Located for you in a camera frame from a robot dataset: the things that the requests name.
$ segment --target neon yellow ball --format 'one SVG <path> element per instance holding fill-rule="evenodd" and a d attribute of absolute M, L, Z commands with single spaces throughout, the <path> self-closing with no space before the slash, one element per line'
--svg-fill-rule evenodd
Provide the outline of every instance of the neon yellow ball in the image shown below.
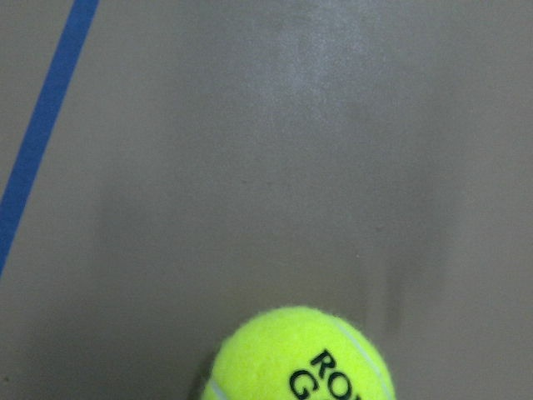
<path fill-rule="evenodd" d="M 395 400 L 372 344 L 308 307 L 262 313 L 222 344 L 202 400 Z"/>

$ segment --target blue stripe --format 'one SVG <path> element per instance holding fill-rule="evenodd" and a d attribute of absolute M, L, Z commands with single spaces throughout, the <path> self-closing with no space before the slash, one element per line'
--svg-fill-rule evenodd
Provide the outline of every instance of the blue stripe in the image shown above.
<path fill-rule="evenodd" d="M 15 238 L 98 0 L 75 0 L 0 202 L 0 274 Z"/>

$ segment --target gray surface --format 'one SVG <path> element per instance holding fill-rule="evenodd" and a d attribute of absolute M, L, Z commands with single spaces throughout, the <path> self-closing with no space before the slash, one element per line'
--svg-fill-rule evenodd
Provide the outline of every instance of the gray surface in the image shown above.
<path fill-rule="evenodd" d="M 0 6 L 2 185 L 68 7 Z M 192 398 L 287 303 L 356 321 L 399 398 L 531 398 L 532 20 L 101 2 L 0 281 L 0 398 Z"/>

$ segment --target ball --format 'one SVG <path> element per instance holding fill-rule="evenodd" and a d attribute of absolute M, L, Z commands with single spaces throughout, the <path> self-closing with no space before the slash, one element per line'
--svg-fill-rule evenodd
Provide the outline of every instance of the ball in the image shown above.
<path fill-rule="evenodd" d="M 222 343 L 202 400 L 394 400 L 376 348 L 309 307 L 264 312 Z"/>

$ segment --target blue line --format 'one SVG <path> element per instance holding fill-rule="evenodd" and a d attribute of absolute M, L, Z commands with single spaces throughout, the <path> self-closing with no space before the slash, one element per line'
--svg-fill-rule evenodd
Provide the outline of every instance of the blue line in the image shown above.
<path fill-rule="evenodd" d="M 0 275 L 32 191 L 98 0 L 75 0 L 0 202 Z"/>

